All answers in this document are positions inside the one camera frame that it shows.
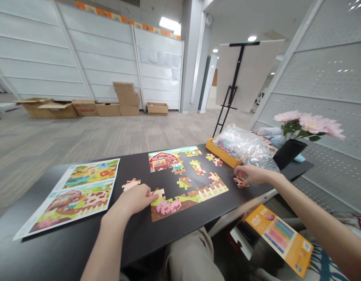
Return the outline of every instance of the gray carpet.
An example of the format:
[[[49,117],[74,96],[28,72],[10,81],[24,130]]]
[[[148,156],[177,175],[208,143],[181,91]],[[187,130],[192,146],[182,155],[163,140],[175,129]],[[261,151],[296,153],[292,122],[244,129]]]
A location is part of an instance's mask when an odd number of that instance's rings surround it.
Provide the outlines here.
[[[0,114],[0,216],[54,165],[202,144],[218,114],[60,120],[33,119],[23,108]],[[252,116],[231,110],[226,124],[247,128]]]

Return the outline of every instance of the paper on wall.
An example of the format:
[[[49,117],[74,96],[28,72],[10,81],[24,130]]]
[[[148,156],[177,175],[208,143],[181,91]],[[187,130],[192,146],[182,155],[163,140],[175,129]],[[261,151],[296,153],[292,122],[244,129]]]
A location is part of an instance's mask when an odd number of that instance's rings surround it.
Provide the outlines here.
[[[180,69],[179,68],[172,68],[172,79],[173,80],[180,80]]]
[[[157,51],[157,59],[159,65],[166,65],[165,63],[165,52],[164,51]]]
[[[70,166],[13,240],[107,210],[119,161]]]
[[[149,62],[149,50],[147,48],[140,47],[141,62]]]
[[[157,51],[156,50],[149,50],[149,61],[151,63],[158,63],[158,58],[157,58]]]
[[[180,68],[180,56],[178,55],[172,56],[172,67]]]
[[[166,66],[172,67],[172,54],[165,53],[165,64]]]

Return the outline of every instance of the right hand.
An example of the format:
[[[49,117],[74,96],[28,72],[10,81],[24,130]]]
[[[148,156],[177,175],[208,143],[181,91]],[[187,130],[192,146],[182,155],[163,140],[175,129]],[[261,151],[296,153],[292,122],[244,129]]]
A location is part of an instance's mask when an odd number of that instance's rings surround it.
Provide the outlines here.
[[[235,175],[240,178],[248,176],[243,182],[243,186],[247,186],[250,183],[271,183],[275,177],[280,177],[282,174],[259,168],[253,165],[237,166],[235,168]]]

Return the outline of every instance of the easel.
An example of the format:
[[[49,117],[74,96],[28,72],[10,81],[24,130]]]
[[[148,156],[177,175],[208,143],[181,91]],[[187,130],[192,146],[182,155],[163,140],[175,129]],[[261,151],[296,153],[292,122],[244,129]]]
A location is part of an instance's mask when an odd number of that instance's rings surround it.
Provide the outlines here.
[[[237,108],[231,107],[231,104],[234,100],[236,90],[238,89],[238,86],[236,86],[236,80],[238,78],[240,64],[241,64],[242,58],[243,58],[244,48],[245,48],[245,46],[252,46],[252,45],[259,45],[259,44],[260,44],[260,42],[258,41],[258,42],[247,42],[247,43],[233,43],[233,44],[229,45],[230,47],[240,47],[240,53],[239,53],[238,62],[236,64],[234,80],[232,82],[232,85],[229,85],[227,88],[227,93],[224,98],[223,105],[221,105],[222,108],[221,108],[221,112],[219,113],[218,121],[217,121],[217,124],[214,129],[213,137],[215,136],[215,132],[217,131],[218,125],[221,126],[221,130],[219,131],[219,133],[222,132],[222,129],[223,129],[224,123],[226,122],[226,118],[227,118],[228,112],[230,111],[230,108],[237,109]],[[228,100],[228,105],[226,106],[225,104],[226,104],[227,96],[228,96],[228,93],[230,90],[231,90],[231,94],[230,94],[230,98]],[[221,124],[221,123],[219,123],[219,121],[221,119],[222,111],[223,111],[224,107],[227,107],[227,112],[226,112],[226,116],[224,117],[223,123]]]

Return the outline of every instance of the pink flower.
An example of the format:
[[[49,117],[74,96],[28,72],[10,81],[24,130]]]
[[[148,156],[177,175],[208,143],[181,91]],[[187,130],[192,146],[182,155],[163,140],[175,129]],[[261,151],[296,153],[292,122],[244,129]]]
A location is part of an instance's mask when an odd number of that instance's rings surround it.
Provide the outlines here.
[[[298,110],[288,111],[285,113],[280,113],[274,116],[274,120],[278,122],[287,122],[291,120],[297,120],[300,118],[300,112]]]
[[[303,113],[300,116],[300,125],[303,127],[303,130],[312,134],[329,132],[326,127],[335,122],[335,120],[329,118],[322,118],[321,115],[312,116],[310,113]]]
[[[331,123],[326,127],[327,129],[326,135],[329,135],[330,137],[334,137],[336,139],[341,139],[341,140],[345,139],[345,136],[340,134],[343,131],[342,129],[339,128],[340,124],[335,122]]]

